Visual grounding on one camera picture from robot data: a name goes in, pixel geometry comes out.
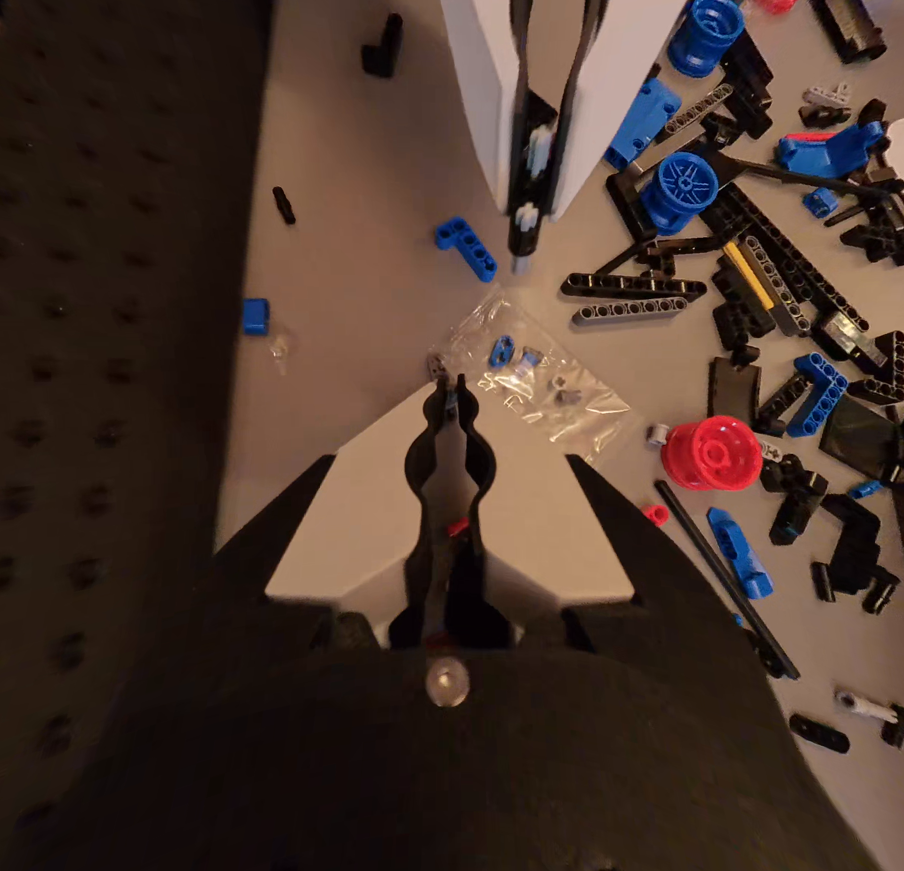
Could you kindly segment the long black toy axle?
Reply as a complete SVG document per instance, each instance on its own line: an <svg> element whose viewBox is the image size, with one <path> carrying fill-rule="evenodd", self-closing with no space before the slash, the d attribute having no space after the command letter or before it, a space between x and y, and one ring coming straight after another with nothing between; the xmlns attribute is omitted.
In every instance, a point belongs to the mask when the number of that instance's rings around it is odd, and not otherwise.
<svg viewBox="0 0 904 871"><path fill-rule="evenodd" d="M782 675L794 681L799 680L801 674L797 666L786 654L785 650L772 634L758 611L754 608L752 602L740 587L740 583L735 581L735 577L732 575L731 571L729 571L729 568L724 561L717 556L716 551L705 538L702 530L695 524L678 496L673 492L665 480L654 481L654 488L659 492L662 500L672 512L677 523L682 527L684 533L690 539L698 554L706 562L722 588L729 595L729 598L738 609L742 618L756 633L759 638L759 643L766 648L767 652L770 653L775 661L782 667Z"/></svg>

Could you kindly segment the yellow toy beam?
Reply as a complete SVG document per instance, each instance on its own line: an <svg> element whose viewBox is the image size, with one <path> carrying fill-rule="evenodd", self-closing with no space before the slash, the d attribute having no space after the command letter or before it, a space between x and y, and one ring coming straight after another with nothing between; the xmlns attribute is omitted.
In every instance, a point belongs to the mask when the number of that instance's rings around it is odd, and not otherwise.
<svg viewBox="0 0 904 871"><path fill-rule="evenodd" d="M766 312L771 312L774 309L775 303L767 292L767 289L760 282L752 267L740 252L738 245L729 241L724 244L722 251L729 263L739 272L740 276L743 277L744 282L756 295L762 308Z"/></svg>

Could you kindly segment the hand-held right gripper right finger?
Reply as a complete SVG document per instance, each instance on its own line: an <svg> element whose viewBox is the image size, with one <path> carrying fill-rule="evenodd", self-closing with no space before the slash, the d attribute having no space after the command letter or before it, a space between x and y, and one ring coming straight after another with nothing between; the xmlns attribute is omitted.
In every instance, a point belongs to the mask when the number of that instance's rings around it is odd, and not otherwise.
<svg viewBox="0 0 904 871"><path fill-rule="evenodd" d="M456 557L456 644L509 649L517 633L636 591L559 446L491 394L456 384L464 470L474 486Z"/></svg>

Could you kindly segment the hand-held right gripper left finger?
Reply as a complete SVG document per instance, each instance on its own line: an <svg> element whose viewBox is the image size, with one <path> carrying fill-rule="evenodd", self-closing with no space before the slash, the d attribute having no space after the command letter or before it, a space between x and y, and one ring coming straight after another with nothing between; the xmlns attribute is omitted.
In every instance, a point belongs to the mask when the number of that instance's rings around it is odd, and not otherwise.
<svg viewBox="0 0 904 871"><path fill-rule="evenodd" d="M424 488L449 381L426 384L340 447L265 587L274 602L363 615L394 648L421 644L433 575Z"/></svg>

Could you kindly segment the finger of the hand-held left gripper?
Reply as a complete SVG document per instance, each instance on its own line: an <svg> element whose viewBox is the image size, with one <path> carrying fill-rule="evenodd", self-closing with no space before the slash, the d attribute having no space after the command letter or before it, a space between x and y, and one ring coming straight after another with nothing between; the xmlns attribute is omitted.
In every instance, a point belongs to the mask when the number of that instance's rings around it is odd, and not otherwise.
<svg viewBox="0 0 904 871"><path fill-rule="evenodd" d="M498 210L513 214L529 136L533 0L439 1L478 163Z"/></svg>
<svg viewBox="0 0 904 871"><path fill-rule="evenodd" d="M583 63L550 218L558 221L616 135L686 0L609 0ZM554 106L580 42L584 0L537 0L537 85Z"/></svg>

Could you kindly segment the clear zip bag with parts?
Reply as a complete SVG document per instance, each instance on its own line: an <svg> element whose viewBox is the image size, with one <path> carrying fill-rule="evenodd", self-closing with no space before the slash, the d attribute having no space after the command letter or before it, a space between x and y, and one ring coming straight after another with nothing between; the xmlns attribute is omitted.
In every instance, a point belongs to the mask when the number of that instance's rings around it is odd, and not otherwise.
<svg viewBox="0 0 904 871"><path fill-rule="evenodd" d="M503 334L514 339L514 356L494 370L488 357ZM469 391L491 394L550 442L588 463L634 418L614 389L497 284L431 352L442 357L451 382L462 375Z"/></svg>

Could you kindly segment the black angled toy connector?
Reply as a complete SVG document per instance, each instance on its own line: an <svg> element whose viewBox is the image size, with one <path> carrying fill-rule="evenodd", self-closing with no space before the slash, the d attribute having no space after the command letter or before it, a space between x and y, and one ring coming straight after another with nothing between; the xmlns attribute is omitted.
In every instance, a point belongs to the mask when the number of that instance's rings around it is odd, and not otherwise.
<svg viewBox="0 0 904 871"><path fill-rule="evenodd" d="M398 13L388 15L380 40L364 43L360 48L361 65L366 75L390 80L395 76L403 40L403 18Z"/></svg>

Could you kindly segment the grey toy axle black end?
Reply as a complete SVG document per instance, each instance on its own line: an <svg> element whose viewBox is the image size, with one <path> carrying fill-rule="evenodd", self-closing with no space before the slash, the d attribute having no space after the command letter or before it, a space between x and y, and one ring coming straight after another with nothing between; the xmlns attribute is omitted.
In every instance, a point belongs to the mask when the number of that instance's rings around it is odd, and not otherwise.
<svg viewBox="0 0 904 871"><path fill-rule="evenodd" d="M903 748L903 706L891 703L887 706L853 692L838 689L834 701L849 713L875 720L880 724L880 738L898 751Z"/></svg>

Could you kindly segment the blue curved toy panel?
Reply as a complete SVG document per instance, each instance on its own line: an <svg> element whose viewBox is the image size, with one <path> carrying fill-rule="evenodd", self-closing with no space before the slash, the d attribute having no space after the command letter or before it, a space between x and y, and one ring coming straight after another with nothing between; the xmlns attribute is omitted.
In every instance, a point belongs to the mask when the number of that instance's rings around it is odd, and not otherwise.
<svg viewBox="0 0 904 871"><path fill-rule="evenodd" d="M738 522L727 511L717 507L708 510L707 521L719 550L732 567L748 599L758 601L773 594L774 584Z"/></svg>

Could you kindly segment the blue toy wheel hub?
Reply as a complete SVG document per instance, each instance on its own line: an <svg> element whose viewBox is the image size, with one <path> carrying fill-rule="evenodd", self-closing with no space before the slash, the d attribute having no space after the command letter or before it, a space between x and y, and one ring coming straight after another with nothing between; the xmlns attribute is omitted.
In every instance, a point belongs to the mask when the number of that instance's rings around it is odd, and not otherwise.
<svg viewBox="0 0 904 871"><path fill-rule="evenodd" d="M708 77L745 29L732 0L693 0L666 50L672 68L690 78Z"/></svg>
<svg viewBox="0 0 904 871"><path fill-rule="evenodd" d="M690 152L667 156L640 192L640 203L659 236L673 236L717 198L719 180L710 164Z"/></svg>

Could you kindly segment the large blue angled toy beam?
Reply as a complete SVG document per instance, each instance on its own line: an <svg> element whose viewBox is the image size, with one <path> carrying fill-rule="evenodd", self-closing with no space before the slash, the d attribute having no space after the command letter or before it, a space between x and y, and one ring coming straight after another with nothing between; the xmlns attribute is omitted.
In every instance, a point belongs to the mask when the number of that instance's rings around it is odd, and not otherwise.
<svg viewBox="0 0 904 871"><path fill-rule="evenodd" d="M794 367L809 382L810 390L805 402L786 426L785 434L795 439L812 437L820 431L841 401L849 382L818 353L797 357Z"/></svg>

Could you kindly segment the blue toy bracket red stripe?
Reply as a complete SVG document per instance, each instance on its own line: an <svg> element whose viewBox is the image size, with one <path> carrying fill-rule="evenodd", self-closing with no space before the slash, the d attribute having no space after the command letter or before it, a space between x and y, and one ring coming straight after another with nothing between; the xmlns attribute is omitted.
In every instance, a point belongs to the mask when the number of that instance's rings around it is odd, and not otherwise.
<svg viewBox="0 0 904 871"><path fill-rule="evenodd" d="M792 173L838 179L863 168L884 136L881 121L855 123L835 133L790 134L777 143L774 161Z"/></svg>

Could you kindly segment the black ribbed toy piece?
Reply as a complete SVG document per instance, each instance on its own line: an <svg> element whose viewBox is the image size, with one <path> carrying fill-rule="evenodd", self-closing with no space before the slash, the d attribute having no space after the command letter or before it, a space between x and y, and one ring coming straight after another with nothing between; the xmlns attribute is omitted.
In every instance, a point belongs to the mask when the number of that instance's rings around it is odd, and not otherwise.
<svg viewBox="0 0 904 871"><path fill-rule="evenodd" d="M887 51L882 29L863 0L809 0L842 64L867 63Z"/></svg>

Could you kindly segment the black dimpled mat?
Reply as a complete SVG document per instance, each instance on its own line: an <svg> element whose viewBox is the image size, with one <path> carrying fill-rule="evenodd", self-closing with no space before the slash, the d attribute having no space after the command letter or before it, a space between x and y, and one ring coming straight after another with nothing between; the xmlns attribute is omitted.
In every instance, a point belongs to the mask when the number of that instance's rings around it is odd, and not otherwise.
<svg viewBox="0 0 904 871"><path fill-rule="evenodd" d="M273 0L2 0L2 864L210 550Z"/></svg>

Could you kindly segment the blue toy block with holes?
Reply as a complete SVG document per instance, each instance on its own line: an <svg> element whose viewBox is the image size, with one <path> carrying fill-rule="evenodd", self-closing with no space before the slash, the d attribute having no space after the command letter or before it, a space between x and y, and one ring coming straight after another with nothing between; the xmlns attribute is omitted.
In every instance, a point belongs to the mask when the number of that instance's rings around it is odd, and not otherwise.
<svg viewBox="0 0 904 871"><path fill-rule="evenodd" d="M644 153L651 142L682 108L682 98L658 78L647 80L638 91L625 118L604 153L604 161L623 171Z"/></svg>

